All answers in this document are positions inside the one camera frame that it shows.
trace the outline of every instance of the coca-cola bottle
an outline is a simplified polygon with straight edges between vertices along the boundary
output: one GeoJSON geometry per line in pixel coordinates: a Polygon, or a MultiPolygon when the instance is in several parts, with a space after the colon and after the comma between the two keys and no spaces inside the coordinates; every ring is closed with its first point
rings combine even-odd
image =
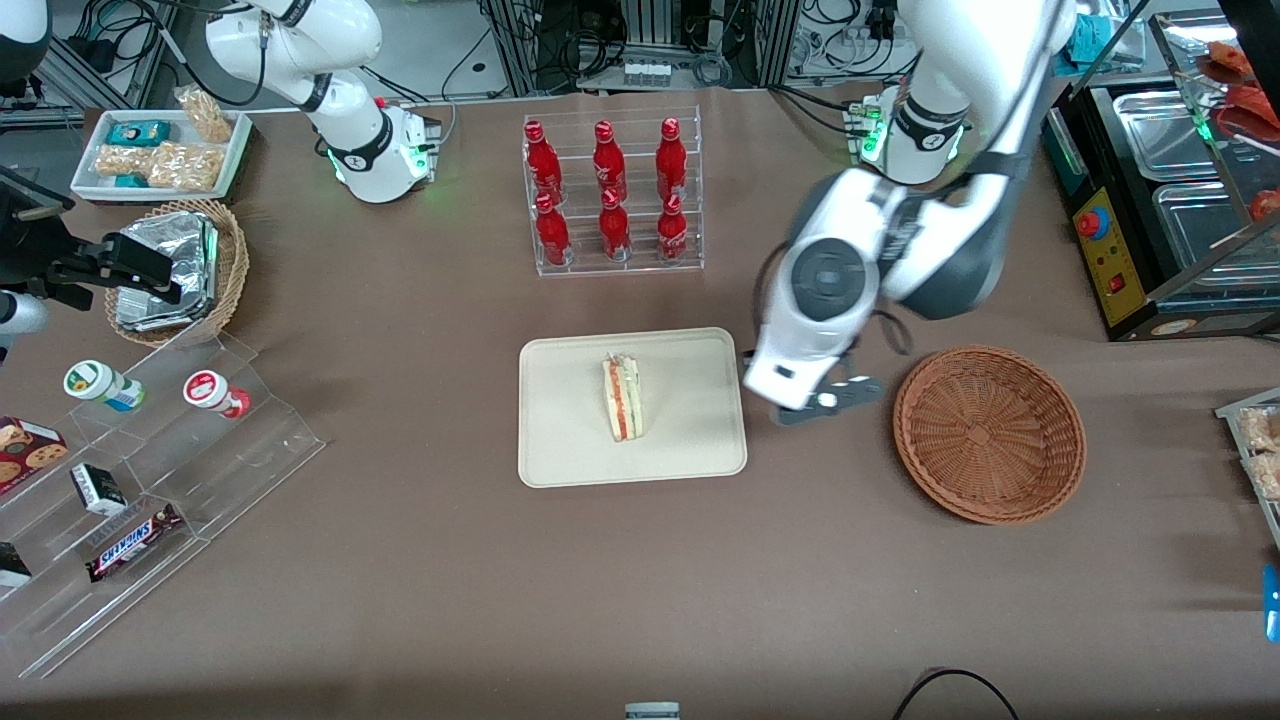
{"type": "Polygon", "coordinates": [[[662,206],[662,217],[658,218],[658,252],[662,259],[669,263],[680,260],[685,254],[689,242],[685,240],[689,223],[681,211],[678,195],[667,196],[667,202],[662,206]]]}
{"type": "Polygon", "coordinates": [[[568,265],[573,261],[573,247],[568,243],[568,223],[556,209],[556,201],[549,192],[539,192],[534,200],[538,208],[538,242],[543,243],[543,258],[552,265],[568,265]]]}
{"type": "Polygon", "coordinates": [[[627,201],[627,170],[622,159],[622,149],[613,140],[613,124],[609,120],[595,123],[595,179],[600,183],[600,192],[616,190],[618,201],[627,201]]]}
{"type": "Polygon", "coordinates": [[[604,236],[604,254],[609,260],[622,263],[631,256],[631,225],[627,211],[622,209],[618,191],[605,190],[600,195],[600,234],[604,236]]]}
{"type": "Polygon", "coordinates": [[[538,192],[550,195],[556,205],[564,202],[564,174],[559,168],[559,155],[552,143],[547,142],[543,123],[538,120],[525,123],[525,140],[529,141],[529,169],[534,172],[534,187],[538,192]]]}
{"type": "Polygon", "coordinates": [[[685,191],[685,143],[680,141],[680,120],[662,122],[662,142],[658,143],[658,197],[666,200],[672,192],[685,191]]]}

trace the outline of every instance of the brown wicker basket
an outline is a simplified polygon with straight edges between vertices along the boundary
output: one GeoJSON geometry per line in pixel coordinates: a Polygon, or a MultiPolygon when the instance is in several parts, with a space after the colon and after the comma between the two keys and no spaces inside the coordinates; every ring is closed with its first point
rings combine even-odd
{"type": "Polygon", "coordinates": [[[956,347],[916,365],[897,392],[893,441],[929,497],[989,525],[1039,520],[1084,473],[1084,425],[1071,398],[998,347],[956,347]]]}
{"type": "MultiPolygon", "coordinates": [[[[201,320],[201,324],[216,333],[227,327],[227,323],[232,319],[232,314],[236,313],[236,306],[239,304],[241,292],[244,290],[244,278],[248,275],[248,246],[244,243],[244,233],[241,231],[239,223],[236,222],[236,215],[232,215],[230,210],[216,200],[177,200],[174,202],[165,202],[147,213],[146,217],[154,218],[182,210],[204,213],[218,227],[218,305],[201,320]]],[[[111,324],[116,334],[125,340],[148,347],[160,347],[173,336],[186,329],[165,328],[145,333],[131,333],[115,322],[115,304],[118,297],[119,292],[116,290],[108,290],[106,302],[102,304],[102,307],[106,310],[106,322],[111,324]]]]}

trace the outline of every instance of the table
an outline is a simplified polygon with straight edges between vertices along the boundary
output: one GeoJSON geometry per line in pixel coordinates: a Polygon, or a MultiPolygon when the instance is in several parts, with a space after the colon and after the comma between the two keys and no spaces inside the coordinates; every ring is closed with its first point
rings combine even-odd
{"type": "MultiPolygon", "coordinates": [[[[850,96],[860,96],[852,92],[850,96]]],[[[718,325],[753,345],[754,273],[844,141],[764,92],[468,105],[439,181],[355,201],[298,114],[234,211],[252,268],[229,331],[332,445],[47,680],[0,678],[4,717],[888,717],[931,666],[991,678],[1024,717],[1263,717],[1274,560],[1212,409],[1277,383],[1242,338],[1108,345],[1043,159],[1004,279],[975,313],[870,325],[896,388],[928,352],[1021,352],[1079,406],[1079,493],[1020,528],[940,510],[906,478],[891,401],[785,429],[746,393],[737,477],[535,491],[516,474],[517,355],[534,338],[718,325]],[[701,274],[539,279],[520,177],[525,113],[701,104],[701,274]]],[[[142,214],[81,204],[99,237],[142,214]]],[[[0,374],[5,410],[56,418],[76,360],[128,366],[100,307],[54,307],[0,374]]],[[[996,717],[965,679],[909,717],[996,717]]]]}

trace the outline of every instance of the yellow control panel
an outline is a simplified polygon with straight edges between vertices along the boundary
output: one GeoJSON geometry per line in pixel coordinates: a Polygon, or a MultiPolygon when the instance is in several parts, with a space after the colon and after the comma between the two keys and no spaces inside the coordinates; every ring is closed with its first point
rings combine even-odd
{"type": "Polygon", "coordinates": [[[1071,217],[1080,250],[1089,265],[1089,275],[1093,278],[1093,292],[1102,305],[1107,325],[1112,328],[1147,302],[1147,293],[1142,290],[1138,272],[1133,268],[1129,246],[1125,245],[1115,218],[1105,187],[1071,217]]]}

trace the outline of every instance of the red emergency stop button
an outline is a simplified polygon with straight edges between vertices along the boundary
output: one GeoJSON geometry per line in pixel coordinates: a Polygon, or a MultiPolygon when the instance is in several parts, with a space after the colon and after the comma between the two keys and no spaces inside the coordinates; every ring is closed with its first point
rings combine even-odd
{"type": "Polygon", "coordinates": [[[1075,232],[1080,233],[1080,237],[1089,240],[1102,240],[1110,229],[1111,217],[1107,215],[1105,208],[1094,206],[1088,213],[1080,215],[1080,219],[1075,220],[1075,232]]]}
{"type": "Polygon", "coordinates": [[[1080,215],[1080,219],[1075,222],[1075,232],[1084,237],[1093,237],[1093,233],[1098,232],[1101,227],[1102,218],[1098,218],[1098,214],[1093,211],[1080,215]]]}

